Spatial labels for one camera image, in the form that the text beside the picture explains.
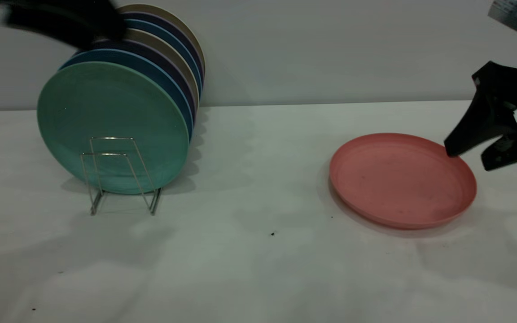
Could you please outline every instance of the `dish rack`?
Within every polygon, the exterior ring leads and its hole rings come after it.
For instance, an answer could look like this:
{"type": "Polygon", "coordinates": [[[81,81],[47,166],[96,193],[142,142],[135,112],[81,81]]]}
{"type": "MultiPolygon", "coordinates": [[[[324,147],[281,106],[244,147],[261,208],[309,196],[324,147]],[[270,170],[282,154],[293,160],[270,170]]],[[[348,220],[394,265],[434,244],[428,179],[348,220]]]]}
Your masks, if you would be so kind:
{"type": "Polygon", "coordinates": [[[147,167],[145,165],[145,161],[143,160],[143,157],[141,156],[141,151],[139,150],[139,147],[137,146],[137,141],[135,141],[135,139],[133,137],[91,137],[91,138],[89,138],[89,147],[91,149],[91,152],[90,153],[82,153],[80,155],[80,159],[81,159],[81,166],[83,167],[83,173],[85,175],[85,184],[86,184],[86,186],[88,188],[89,198],[91,200],[91,215],[93,216],[93,215],[97,214],[97,210],[98,210],[98,207],[99,207],[99,203],[101,202],[101,198],[103,196],[105,196],[105,194],[107,193],[101,187],[101,179],[100,179],[100,176],[99,176],[99,167],[98,167],[99,163],[97,162],[97,159],[98,159],[97,157],[99,157],[99,156],[109,156],[109,157],[125,158],[127,160],[127,164],[129,164],[129,169],[131,170],[131,174],[133,174],[133,177],[135,178],[135,181],[137,182],[137,187],[139,188],[139,191],[141,192],[141,196],[142,196],[143,200],[145,201],[146,206],[149,209],[149,213],[154,216],[154,213],[157,210],[158,201],[160,200],[160,197],[161,197],[162,188],[155,188],[154,187],[153,182],[151,180],[151,177],[149,175],[149,171],[147,170],[147,167]],[[139,182],[139,178],[137,178],[137,173],[135,172],[135,169],[133,168],[133,163],[131,163],[131,160],[129,159],[129,155],[128,154],[126,154],[126,153],[95,153],[95,150],[93,149],[93,141],[97,141],[97,140],[127,140],[127,141],[131,141],[133,143],[133,145],[135,146],[135,150],[137,151],[137,156],[141,160],[141,165],[142,165],[143,169],[145,170],[147,178],[149,179],[149,183],[150,183],[150,186],[151,186],[150,188],[152,188],[152,190],[145,192],[145,190],[143,189],[143,187],[141,186],[141,184],[139,182]],[[95,176],[97,176],[97,184],[99,186],[99,188],[98,188],[99,191],[97,192],[95,197],[93,197],[92,188],[91,188],[91,185],[89,184],[88,170],[87,170],[87,168],[85,166],[85,158],[86,157],[92,157],[93,158],[93,165],[94,165],[94,168],[95,168],[94,169],[94,174],[95,174],[95,176]],[[150,192],[153,193],[153,198],[149,202],[147,200],[147,195],[150,192]]]}

